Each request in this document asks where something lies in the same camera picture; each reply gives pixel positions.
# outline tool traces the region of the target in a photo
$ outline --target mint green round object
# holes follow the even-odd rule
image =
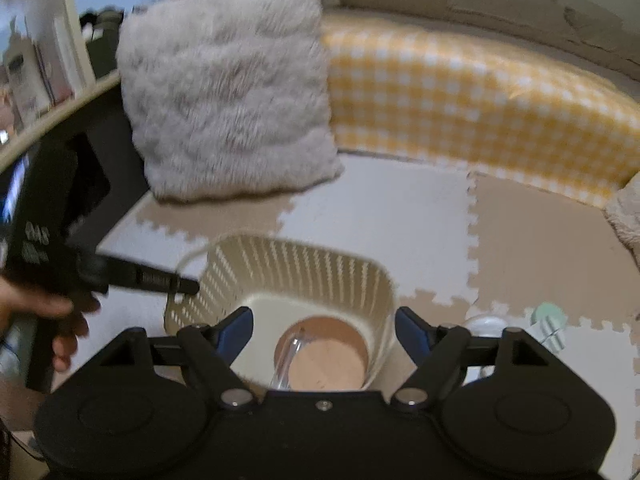
[[[533,311],[533,314],[531,315],[531,324],[536,324],[537,322],[545,319],[545,317],[550,317],[555,320],[560,328],[564,328],[567,320],[569,319],[559,306],[545,302]]]

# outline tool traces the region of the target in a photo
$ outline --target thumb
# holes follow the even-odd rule
[[[49,319],[65,317],[74,307],[69,298],[16,285],[4,278],[0,278],[0,306],[11,312],[29,312]]]

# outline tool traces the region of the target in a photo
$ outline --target black handheld device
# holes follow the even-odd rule
[[[70,200],[74,189],[91,189],[78,173],[78,156],[68,146],[39,143],[15,165],[2,208],[0,268],[17,283],[70,297],[76,307],[110,285],[164,293],[196,294],[196,280],[141,262],[85,251],[66,243],[82,215]],[[20,319],[0,349],[0,369],[20,375],[25,386],[48,390],[52,339],[57,322]]]

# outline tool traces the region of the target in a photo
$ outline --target human hand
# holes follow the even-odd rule
[[[49,294],[39,288],[16,285],[0,277],[0,334],[9,328],[12,314],[23,312],[47,319],[65,319],[60,333],[53,339],[53,367],[64,372],[71,366],[71,357],[78,350],[78,337],[89,335],[84,313],[100,309],[95,298],[83,305],[83,312],[74,312],[69,298]]]

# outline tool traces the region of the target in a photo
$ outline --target yellow and white checkered mattress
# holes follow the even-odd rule
[[[511,178],[601,207],[640,171],[640,106],[606,79],[496,41],[327,17],[338,147]]]

